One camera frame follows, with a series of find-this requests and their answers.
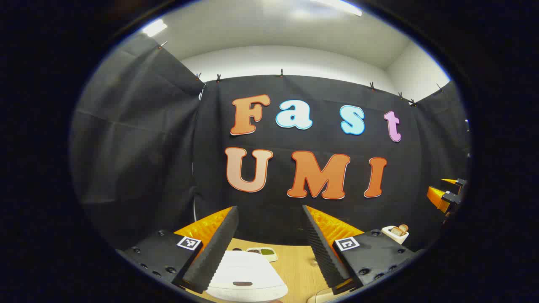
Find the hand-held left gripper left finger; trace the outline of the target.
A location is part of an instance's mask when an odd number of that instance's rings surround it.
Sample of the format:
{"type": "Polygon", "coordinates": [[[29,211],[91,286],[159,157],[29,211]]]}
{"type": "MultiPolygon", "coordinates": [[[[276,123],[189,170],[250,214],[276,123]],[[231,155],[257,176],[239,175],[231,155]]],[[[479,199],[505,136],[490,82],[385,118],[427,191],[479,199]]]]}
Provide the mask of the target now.
{"type": "Polygon", "coordinates": [[[119,254],[152,278],[207,290],[239,222],[236,206],[208,215],[177,231],[158,230],[119,254]]]}

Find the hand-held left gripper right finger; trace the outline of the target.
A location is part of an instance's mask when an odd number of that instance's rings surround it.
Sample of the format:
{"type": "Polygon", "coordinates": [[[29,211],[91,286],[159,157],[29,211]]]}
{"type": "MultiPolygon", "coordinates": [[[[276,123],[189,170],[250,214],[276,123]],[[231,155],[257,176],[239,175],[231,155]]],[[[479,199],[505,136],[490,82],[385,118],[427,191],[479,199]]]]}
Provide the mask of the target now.
{"type": "Polygon", "coordinates": [[[396,226],[362,231],[308,205],[302,207],[306,239],[335,295],[391,275],[425,253],[403,245],[396,226]]]}

